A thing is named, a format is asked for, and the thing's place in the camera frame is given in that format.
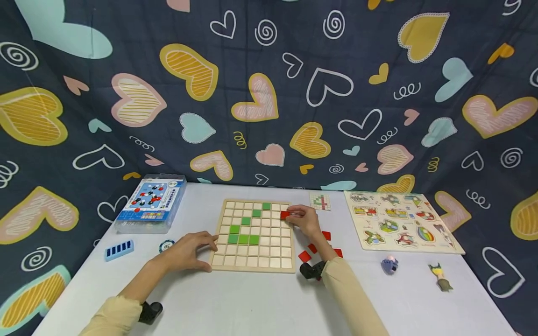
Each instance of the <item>white table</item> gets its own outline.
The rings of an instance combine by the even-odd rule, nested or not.
[[[392,253],[398,271],[385,275],[387,252],[364,251],[342,192],[330,195],[332,211],[319,211],[323,230],[341,248],[390,335],[514,335],[504,316],[459,255]],[[77,335],[109,296],[117,295],[165,239],[188,232],[215,232],[225,198],[267,199],[309,205],[309,191],[188,183],[172,228],[165,235],[120,235],[111,227],[86,259],[34,335]],[[296,252],[306,247],[296,230]],[[107,247],[133,239],[134,252],[104,262]],[[200,259],[207,261],[209,252]],[[441,263],[454,287],[441,292],[429,263]],[[323,284],[296,274],[213,271],[168,275],[148,302],[164,310],[153,326],[137,323],[132,335],[349,335]]]

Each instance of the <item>wooden grid board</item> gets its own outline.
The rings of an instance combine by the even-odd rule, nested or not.
[[[217,225],[214,270],[295,273],[293,229],[280,220],[289,202],[225,199]]]

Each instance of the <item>small toy figure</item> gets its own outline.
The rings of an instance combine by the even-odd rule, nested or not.
[[[381,268],[388,275],[393,275],[398,269],[398,260],[395,257],[389,255],[386,259],[383,259],[381,262]]]
[[[441,288],[442,292],[448,292],[450,290],[454,290],[452,286],[450,285],[450,282],[448,282],[447,279],[444,278],[443,275],[443,269],[441,268],[441,265],[437,263],[437,266],[428,265],[430,267],[430,270],[435,276],[437,277],[437,285],[439,288]]]

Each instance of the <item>green square tile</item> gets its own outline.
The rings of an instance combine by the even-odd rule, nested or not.
[[[237,244],[237,239],[239,238],[239,235],[237,234],[231,234],[228,236],[228,243],[229,244]]]
[[[249,244],[250,245],[258,245],[259,243],[260,243],[260,236],[258,236],[258,235],[249,236]]]
[[[230,233],[239,233],[240,229],[241,229],[240,225],[232,225],[230,226]]]
[[[240,234],[239,235],[239,244],[248,244],[249,243],[249,236],[246,234]]]

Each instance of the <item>board game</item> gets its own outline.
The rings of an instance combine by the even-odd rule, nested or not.
[[[363,249],[465,254],[423,194],[344,194]]]
[[[217,225],[214,270],[295,273],[293,230],[280,211],[290,203],[225,199]]]

